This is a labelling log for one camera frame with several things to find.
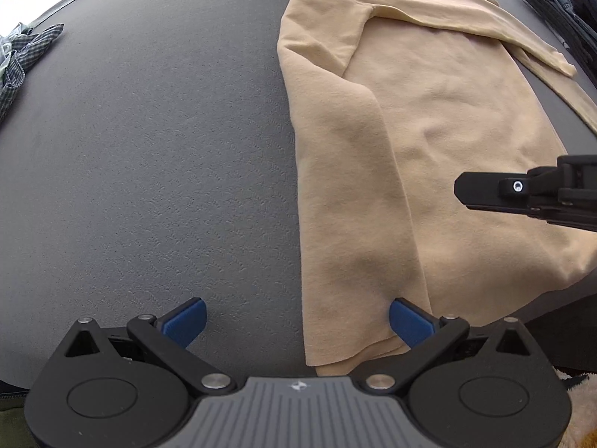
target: triangular cutout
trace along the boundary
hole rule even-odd
[[[498,352],[515,355],[530,355],[526,345],[515,330],[507,330],[496,349]]]
[[[80,355],[96,354],[99,351],[100,350],[97,348],[91,334],[88,331],[83,330],[77,334],[73,343],[71,343],[66,356],[79,357]]]

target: circular cap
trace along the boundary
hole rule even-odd
[[[365,382],[371,389],[377,389],[379,391],[389,389],[396,383],[394,378],[387,374],[373,374],[372,376],[369,376]]]
[[[460,400],[473,413],[504,417],[522,411],[528,404],[528,392],[518,382],[501,377],[479,377],[465,383]]]
[[[226,374],[207,374],[201,379],[201,383],[208,389],[223,389],[230,385],[231,379]]]
[[[103,419],[128,411],[137,401],[135,386],[121,379],[91,379],[73,387],[68,405],[81,416]]]

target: plaid shirt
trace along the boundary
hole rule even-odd
[[[8,65],[2,75],[0,91],[0,122],[6,116],[8,108],[13,104],[19,88],[25,81],[25,73],[33,67],[50,44],[65,28],[64,24],[54,25],[40,34],[26,33],[13,35],[10,38],[11,50],[8,53]]]

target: metal screw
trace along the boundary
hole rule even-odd
[[[204,376],[201,383],[208,389],[223,389],[230,385],[231,379],[226,374],[214,373]]]
[[[388,376],[387,374],[373,374],[366,379],[365,383],[371,389],[383,391],[385,389],[391,388],[396,381],[392,376]]]

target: beige sweatshirt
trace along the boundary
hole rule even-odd
[[[483,325],[597,264],[597,234],[469,211],[464,171],[565,154],[512,56],[597,130],[575,68],[495,0],[290,0],[278,55],[296,133],[306,359],[404,352],[392,300]]]

